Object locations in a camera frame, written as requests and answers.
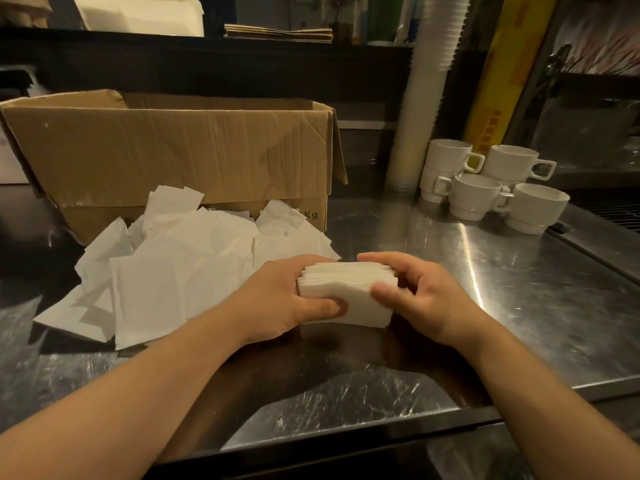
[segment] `forearm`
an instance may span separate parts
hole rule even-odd
[[[538,479],[631,479],[640,449],[494,322],[463,350]]]
[[[225,312],[210,310],[7,431],[0,471],[24,480],[142,477],[213,373],[242,345],[232,324]]]

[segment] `open cardboard box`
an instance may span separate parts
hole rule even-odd
[[[34,185],[85,245],[116,217],[137,218],[158,185],[254,217],[284,200],[324,231],[332,176],[347,183],[335,111],[313,101],[104,89],[18,98],[0,111]]]

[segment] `person's right arm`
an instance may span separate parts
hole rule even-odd
[[[376,283],[372,297],[473,366],[537,479],[640,478],[640,447],[604,418],[499,322],[440,265],[403,253],[364,253],[393,266],[416,288]]]

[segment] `metal grate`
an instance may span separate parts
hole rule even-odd
[[[578,207],[640,233],[640,189],[590,189],[574,193],[570,192],[572,203]]]

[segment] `green container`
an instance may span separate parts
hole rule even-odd
[[[404,0],[369,0],[370,45],[393,45]]]

